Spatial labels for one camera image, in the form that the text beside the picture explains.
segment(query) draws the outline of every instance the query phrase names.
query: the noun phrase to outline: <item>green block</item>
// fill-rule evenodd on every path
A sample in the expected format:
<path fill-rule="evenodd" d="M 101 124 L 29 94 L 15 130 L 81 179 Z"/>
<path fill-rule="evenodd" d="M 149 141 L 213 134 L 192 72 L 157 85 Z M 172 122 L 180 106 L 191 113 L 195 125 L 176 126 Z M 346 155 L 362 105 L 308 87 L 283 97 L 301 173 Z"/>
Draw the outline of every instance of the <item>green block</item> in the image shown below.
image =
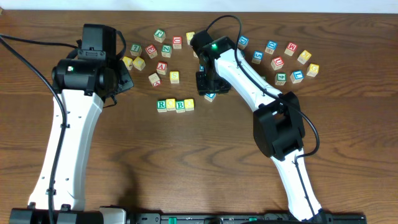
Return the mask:
<path fill-rule="evenodd" d="M 157 109 L 166 109 L 166 101 L 165 100 L 159 100 L 157 102 Z"/>
<path fill-rule="evenodd" d="M 170 53 L 172 51 L 172 46 L 171 45 L 163 45 L 163 47 L 162 47 L 162 52 L 165 52 L 165 53 Z"/>
<path fill-rule="evenodd" d="M 169 224 L 177 224 L 177 218 L 169 218 Z"/>
<path fill-rule="evenodd" d="M 175 109 L 176 109 L 176 110 L 185 109 L 185 107 L 184 107 L 184 101 L 183 101 L 183 100 L 181 100 L 181 101 L 176 101 L 176 102 L 175 102 Z"/>
<path fill-rule="evenodd" d="M 155 32 L 155 36 L 162 38 L 165 35 L 165 32 L 161 29 L 157 29 Z"/>
<path fill-rule="evenodd" d="M 139 52 L 139 49 L 141 48 L 141 46 L 140 45 L 138 45 L 138 44 L 133 44 L 132 46 L 131 46 L 131 50 L 133 51 L 133 52 Z"/>
<path fill-rule="evenodd" d="M 284 73 L 278 73 L 277 75 L 277 80 L 278 81 L 286 81 L 286 74 Z"/>

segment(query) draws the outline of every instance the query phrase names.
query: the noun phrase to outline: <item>blue block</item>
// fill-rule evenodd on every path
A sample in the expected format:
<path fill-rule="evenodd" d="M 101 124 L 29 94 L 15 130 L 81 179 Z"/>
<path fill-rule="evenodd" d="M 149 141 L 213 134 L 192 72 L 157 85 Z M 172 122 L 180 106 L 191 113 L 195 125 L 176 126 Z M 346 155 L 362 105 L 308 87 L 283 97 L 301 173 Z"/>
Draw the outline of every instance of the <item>blue block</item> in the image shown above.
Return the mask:
<path fill-rule="evenodd" d="M 243 45 L 246 45 L 248 43 L 248 41 L 249 41 L 249 39 L 243 35 L 239 38 L 239 43 L 241 43 Z"/>
<path fill-rule="evenodd" d="M 293 72 L 293 75 L 294 75 L 294 78 L 297 80 L 304 78 L 303 72 L 301 70 Z"/>
<path fill-rule="evenodd" d="M 278 43 L 277 43 L 277 42 L 274 42 L 274 41 L 272 41 L 272 40 L 268 41 L 268 44 L 267 44 L 267 47 L 268 47 L 268 48 L 270 48 L 270 49 L 272 49 L 272 50 L 275 50 L 277 46 L 278 46 Z"/>
<path fill-rule="evenodd" d="M 254 51 L 253 58 L 261 60 L 262 56 L 264 56 L 264 53 L 262 53 L 262 52 L 260 52 L 258 50 Z"/>

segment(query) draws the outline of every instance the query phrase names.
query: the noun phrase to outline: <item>wood grain surface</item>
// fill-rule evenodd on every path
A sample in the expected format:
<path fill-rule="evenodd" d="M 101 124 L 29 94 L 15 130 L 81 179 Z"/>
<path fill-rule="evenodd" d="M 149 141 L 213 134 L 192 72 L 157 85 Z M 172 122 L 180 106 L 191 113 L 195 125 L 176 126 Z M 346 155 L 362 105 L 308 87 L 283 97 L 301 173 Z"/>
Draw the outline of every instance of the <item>wood grain surface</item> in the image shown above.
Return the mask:
<path fill-rule="evenodd" d="M 26 39 L 75 44 L 84 23 L 121 30 L 127 42 L 154 44 L 158 56 L 143 71 L 131 71 L 136 86 L 118 96 L 116 107 L 99 117 L 86 177 L 86 209 L 124 205 L 164 213 L 262 213 L 287 210 L 287 197 L 275 165 L 252 137 L 252 113 L 231 90 L 210 103 L 197 94 L 198 59 L 185 33 L 204 29 L 221 13 L 4 11 L 0 32 Z M 278 42 L 255 70 L 274 84 L 272 57 L 285 60 L 282 71 L 306 70 L 284 55 L 288 42 L 312 53 L 317 77 L 288 81 L 321 137 L 319 152 L 305 160 L 322 207 L 333 213 L 364 213 L 369 223 L 398 223 L 398 15 L 236 13 L 249 38 L 251 61 L 268 40 Z M 183 36 L 182 50 L 160 54 L 157 28 L 164 43 Z M 214 38 L 236 38 L 236 21 L 215 24 Z M 70 49 L 8 41 L 48 79 Z M 148 76 L 166 61 L 180 72 L 180 84 L 159 75 L 153 88 Z M 156 101 L 195 99 L 195 110 L 158 113 Z M 39 178 L 52 125 L 52 96 L 43 83 L 4 47 L 0 47 L 0 223 L 13 207 L 25 207 Z M 306 126 L 308 152 L 315 145 Z"/>

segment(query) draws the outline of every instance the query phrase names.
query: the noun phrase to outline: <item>yellow block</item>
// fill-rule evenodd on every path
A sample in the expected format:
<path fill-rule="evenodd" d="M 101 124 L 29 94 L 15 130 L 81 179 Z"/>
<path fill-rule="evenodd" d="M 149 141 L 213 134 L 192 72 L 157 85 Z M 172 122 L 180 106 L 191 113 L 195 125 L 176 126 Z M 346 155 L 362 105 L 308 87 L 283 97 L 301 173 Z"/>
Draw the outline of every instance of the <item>yellow block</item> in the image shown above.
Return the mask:
<path fill-rule="evenodd" d="M 195 32 L 187 32 L 187 43 L 188 43 L 188 45 L 191 44 L 191 39 L 192 39 L 193 35 L 195 35 Z"/>
<path fill-rule="evenodd" d="M 170 72 L 170 83 L 180 83 L 179 72 Z"/>
<path fill-rule="evenodd" d="M 186 99 L 184 100 L 185 111 L 194 110 L 195 104 L 193 103 L 193 99 Z"/>
<path fill-rule="evenodd" d="M 144 59 L 137 57 L 136 59 L 134 59 L 134 61 L 132 62 L 132 64 L 134 65 L 134 67 L 138 70 L 142 70 L 145 67 L 145 61 Z"/>
<path fill-rule="evenodd" d="M 305 60 L 310 59 L 311 56 L 312 54 L 310 54 L 310 52 L 307 52 L 306 50 L 304 50 L 303 53 L 300 54 L 300 57 L 304 58 Z"/>
<path fill-rule="evenodd" d="M 132 59 L 129 57 L 123 57 L 123 62 L 128 70 L 132 69 Z"/>
<path fill-rule="evenodd" d="M 166 108 L 168 111 L 175 110 L 175 99 L 166 99 Z"/>

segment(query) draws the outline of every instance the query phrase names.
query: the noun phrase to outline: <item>white robotic arm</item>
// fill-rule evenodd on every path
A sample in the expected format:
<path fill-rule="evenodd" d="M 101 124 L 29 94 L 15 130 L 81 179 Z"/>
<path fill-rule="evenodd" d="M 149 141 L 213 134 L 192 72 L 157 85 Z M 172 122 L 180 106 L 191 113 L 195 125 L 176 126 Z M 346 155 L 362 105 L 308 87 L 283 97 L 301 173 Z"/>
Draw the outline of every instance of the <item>white robotic arm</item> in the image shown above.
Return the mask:
<path fill-rule="evenodd" d="M 281 94 L 279 90 L 265 82 L 245 61 L 241 54 L 238 54 L 238 60 L 241 61 L 241 65 L 252 77 L 252 79 L 262 85 L 269 93 L 275 96 Z M 244 98 L 252 111 L 258 110 L 259 105 L 261 104 L 268 105 L 275 100 L 263 94 L 263 92 L 258 89 L 258 87 L 253 84 L 253 82 L 250 81 L 250 79 L 248 79 L 242 70 L 236 65 L 234 49 L 225 51 L 224 53 L 220 54 L 220 58 L 215 59 L 215 69 L 218 75 L 228 81 Z M 312 208 L 306 199 L 305 192 L 299 178 L 299 173 L 297 172 L 294 164 L 295 157 L 301 154 L 303 154 L 303 150 L 301 149 L 301 151 L 299 151 L 296 149 L 290 154 L 286 155 L 284 161 L 280 161 L 274 156 L 272 156 L 271 159 L 274 161 L 279 171 L 280 178 L 284 184 L 289 201 L 290 212 L 298 220 L 309 220 L 314 216 L 314 214 L 316 215 L 318 213 L 319 209 L 321 209 L 321 205 L 313 193 L 307 171 L 305 170 L 304 159 L 298 159 L 298 168 L 300 169 L 302 180 L 305 189 L 307 190 L 309 202 Z"/>

